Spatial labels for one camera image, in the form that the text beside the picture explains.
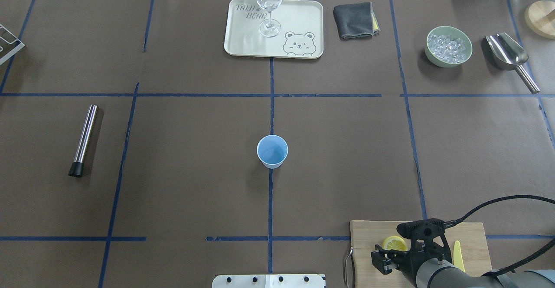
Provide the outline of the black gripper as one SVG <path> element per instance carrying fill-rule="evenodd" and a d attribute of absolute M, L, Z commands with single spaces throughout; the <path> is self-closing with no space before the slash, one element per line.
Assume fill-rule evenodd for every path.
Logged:
<path fill-rule="evenodd" d="M 408 248 L 408 243 L 404 240 L 394 240 L 393 249 L 403 252 L 394 257 L 394 262 L 398 269 L 405 275 L 416 275 L 419 268 L 424 264 L 426 258 L 425 245 L 423 240 L 417 240 L 414 247 Z M 372 265 L 383 275 L 391 274 L 395 269 L 395 263 L 387 256 L 385 251 L 371 252 Z"/>

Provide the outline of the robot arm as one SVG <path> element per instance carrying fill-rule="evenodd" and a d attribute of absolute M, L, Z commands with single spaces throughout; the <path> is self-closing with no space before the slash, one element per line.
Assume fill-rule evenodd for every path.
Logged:
<path fill-rule="evenodd" d="M 451 263 L 447 246 L 416 241 L 410 250 L 385 250 L 379 245 L 371 253 L 373 266 L 384 275 L 399 270 L 415 288 L 552 288 L 554 270 L 515 272 L 522 262 L 470 276 Z"/>

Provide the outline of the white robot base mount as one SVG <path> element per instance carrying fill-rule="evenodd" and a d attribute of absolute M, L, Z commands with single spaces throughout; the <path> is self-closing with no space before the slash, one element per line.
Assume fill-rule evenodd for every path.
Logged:
<path fill-rule="evenodd" d="M 325 288 L 320 274 L 248 274 L 218 275 L 212 288 Z"/>

